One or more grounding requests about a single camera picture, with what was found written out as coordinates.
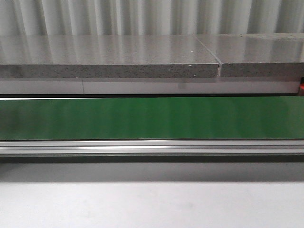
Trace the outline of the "green conveyor belt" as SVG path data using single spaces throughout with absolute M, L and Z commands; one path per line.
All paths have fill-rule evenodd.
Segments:
M 299 96 L 2 100 L 2 140 L 302 139 Z

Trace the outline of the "aluminium conveyor frame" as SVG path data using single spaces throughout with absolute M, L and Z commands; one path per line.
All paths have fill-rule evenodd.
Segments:
M 303 162 L 303 140 L 2 141 L 2 163 Z

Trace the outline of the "grey stone ledge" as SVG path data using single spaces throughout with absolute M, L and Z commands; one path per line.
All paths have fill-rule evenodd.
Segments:
M 298 81 L 303 34 L 1 36 L 1 78 Z

